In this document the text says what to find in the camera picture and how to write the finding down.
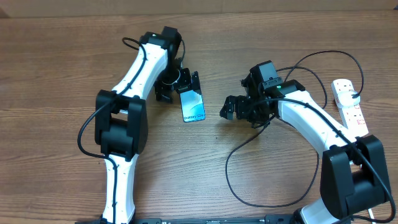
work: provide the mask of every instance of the power socket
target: power socket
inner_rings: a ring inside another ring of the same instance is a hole
[[[339,100],[338,94],[344,91],[354,92],[354,85],[350,80],[338,79],[331,83],[331,90],[337,103]],[[344,127],[355,133],[355,135],[363,137],[369,133],[359,104],[345,108],[338,108],[338,111]]]

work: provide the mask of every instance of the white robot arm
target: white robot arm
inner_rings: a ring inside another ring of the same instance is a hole
[[[232,119],[236,112],[238,119],[266,124],[274,114],[302,134],[323,159],[321,198],[297,210],[289,223],[345,224],[355,213],[389,200],[394,208],[383,146],[376,137],[361,138],[335,121],[299,82],[282,82],[271,61],[250,69],[242,86],[248,95],[227,97],[221,117]],[[351,173],[350,161],[365,166]]]
[[[82,150],[81,138],[78,138],[82,152],[103,157],[106,163],[105,210],[101,219],[92,223],[134,222],[134,170],[147,140],[146,99],[151,88],[155,86],[157,100],[169,103],[174,90],[183,93],[200,88],[192,84],[189,69],[181,67],[182,58],[175,58],[181,41],[181,35],[171,27],[165,27],[161,34],[147,32],[139,41],[137,58],[126,76],[112,91],[101,90],[97,95],[95,141],[101,145],[104,156]],[[197,72],[195,74],[194,80],[198,81]],[[127,121],[112,118],[116,113],[127,114]]]

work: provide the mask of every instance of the black bracket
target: black bracket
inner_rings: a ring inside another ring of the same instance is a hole
[[[383,145],[373,135],[357,138],[356,147],[379,174],[390,191]],[[388,201],[386,193],[373,173],[363,165],[351,173],[349,162],[363,164],[359,156],[347,145],[331,146],[323,152],[320,192],[328,211],[337,219],[373,208]]]
[[[142,44],[155,44],[159,45],[162,49],[167,50],[167,66],[160,78],[166,83],[172,83],[178,78],[178,68],[181,65],[181,61],[175,60],[178,48],[181,43],[181,34],[178,33],[176,28],[165,26],[161,34],[155,34],[153,32],[146,32],[140,38]]]
[[[165,83],[164,79],[161,78],[155,82],[154,86],[157,101],[173,103],[173,91],[181,94],[190,90],[200,90],[198,72],[195,71],[191,74],[188,68],[180,68],[178,72],[178,79],[172,83]]]
[[[101,145],[101,153],[116,154],[130,161],[144,150],[147,141],[146,101],[138,96],[116,97],[113,91],[101,90],[97,94],[96,110],[104,105],[107,106],[95,116],[95,142]],[[127,121],[112,118],[111,115],[120,110],[128,112]]]
[[[277,102],[263,102],[256,106],[253,104],[269,98],[283,98],[286,94],[297,90],[305,90],[305,87],[296,80],[283,82],[271,61],[252,67],[250,74],[241,80],[241,84],[247,95],[227,97],[220,116],[233,119],[233,113],[236,112],[236,118],[246,119],[252,123],[252,127],[267,122],[271,114],[279,116]]]
[[[265,224],[291,224],[293,215],[266,215]]]

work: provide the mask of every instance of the wood grain surface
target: wood grain surface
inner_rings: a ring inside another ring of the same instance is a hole
[[[392,10],[398,0],[1,0],[4,17]]]
[[[74,17],[0,20],[0,223],[73,223],[98,218],[104,209],[104,161],[83,155],[76,136],[94,112],[95,96],[122,79],[136,52],[122,37],[138,39],[163,26],[179,29],[187,45],[185,66],[198,70],[206,120],[182,121],[178,95],[168,105],[147,100],[149,137],[136,170],[137,217],[261,217],[292,213],[319,196],[320,173],[310,193],[285,208],[253,208],[237,201],[224,175],[227,155],[258,130],[228,121],[219,111],[249,69],[272,60],[292,66],[319,50],[345,50],[363,66],[361,107],[370,132],[383,143],[392,192],[398,198],[398,13],[290,12],[178,16]],[[328,91],[326,111],[340,120],[330,83],[360,75],[345,55],[306,59]],[[296,71],[315,101],[317,80]],[[100,152],[94,124],[83,145]],[[236,193],[251,203],[276,205],[299,198],[315,170],[316,154],[294,129],[273,121],[230,160]],[[389,215],[388,204],[374,209]]]

